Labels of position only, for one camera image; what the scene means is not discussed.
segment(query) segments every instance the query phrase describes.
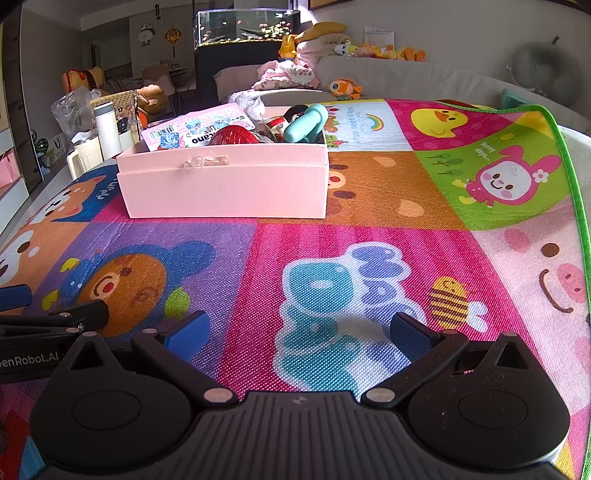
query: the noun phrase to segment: cardboard box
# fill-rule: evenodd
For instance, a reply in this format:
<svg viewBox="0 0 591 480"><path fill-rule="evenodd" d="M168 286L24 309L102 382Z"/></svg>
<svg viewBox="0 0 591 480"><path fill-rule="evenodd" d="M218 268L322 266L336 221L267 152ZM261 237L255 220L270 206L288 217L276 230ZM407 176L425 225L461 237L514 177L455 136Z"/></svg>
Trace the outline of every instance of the cardboard box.
<svg viewBox="0 0 591 480"><path fill-rule="evenodd" d="M142 141L117 157L117 178L131 218L324 218L329 159L324 135L322 141L155 152ZM225 157L229 164L190 167Z"/></svg>

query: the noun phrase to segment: fish tank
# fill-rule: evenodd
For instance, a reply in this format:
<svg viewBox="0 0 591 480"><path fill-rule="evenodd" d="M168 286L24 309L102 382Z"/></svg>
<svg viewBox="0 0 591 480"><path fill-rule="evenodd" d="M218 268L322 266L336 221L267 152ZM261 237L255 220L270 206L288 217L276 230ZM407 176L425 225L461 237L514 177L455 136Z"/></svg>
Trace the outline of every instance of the fish tank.
<svg viewBox="0 0 591 480"><path fill-rule="evenodd" d="M280 42L299 29L299 11L281 8L220 9L198 12L195 47L227 43Z"/></svg>

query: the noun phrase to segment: play mat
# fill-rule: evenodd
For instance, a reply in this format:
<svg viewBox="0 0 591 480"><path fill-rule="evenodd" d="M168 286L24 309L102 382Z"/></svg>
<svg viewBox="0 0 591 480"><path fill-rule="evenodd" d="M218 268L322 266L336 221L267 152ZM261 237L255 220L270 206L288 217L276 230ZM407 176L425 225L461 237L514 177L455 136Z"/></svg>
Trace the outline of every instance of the play mat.
<svg viewBox="0 0 591 480"><path fill-rule="evenodd" d="M204 310L211 338L192 364L239 395L359 395L408 364L388 339L395 312L477 340L512 330L571 414L556 465L586 478L589 234L550 114L409 100L327 107L326 219L132 220L117 166L104 166L18 231L0 253L0 286L28 284L31 314L104 299L111 339ZM27 422L46 382L0 386L4 480L43 466Z"/></svg>

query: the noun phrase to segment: yellow pillow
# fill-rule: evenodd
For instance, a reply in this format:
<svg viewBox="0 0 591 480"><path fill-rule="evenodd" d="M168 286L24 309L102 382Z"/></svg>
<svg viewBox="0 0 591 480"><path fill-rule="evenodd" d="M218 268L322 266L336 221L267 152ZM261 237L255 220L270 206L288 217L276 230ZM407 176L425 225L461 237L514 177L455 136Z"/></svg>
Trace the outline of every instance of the yellow pillow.
<svg viewBox="0 0 591 480"><path fill-rule="evenodd" d="M321 37L322 35L328 35L329 33L342 33L347 29L347 25L337 22L318 22L313 25L305 32L300 33L295 38L295 44L300 42L314 40L315 38Z"/></svg>

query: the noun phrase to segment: decorative hanging ornament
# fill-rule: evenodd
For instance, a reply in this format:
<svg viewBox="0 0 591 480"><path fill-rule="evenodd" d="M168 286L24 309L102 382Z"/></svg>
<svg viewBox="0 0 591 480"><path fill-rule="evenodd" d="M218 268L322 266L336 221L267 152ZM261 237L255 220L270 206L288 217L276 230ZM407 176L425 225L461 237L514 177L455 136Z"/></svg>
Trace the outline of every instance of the decorative hanging ornament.
<svg viewBox="0 0 591 480"><path fill-rule="evenodd" d="M183 35L178 28L171 28L164 34L164 39L173 46L173 58L176 57L174 46L178 43L182 36Z"/></svg>

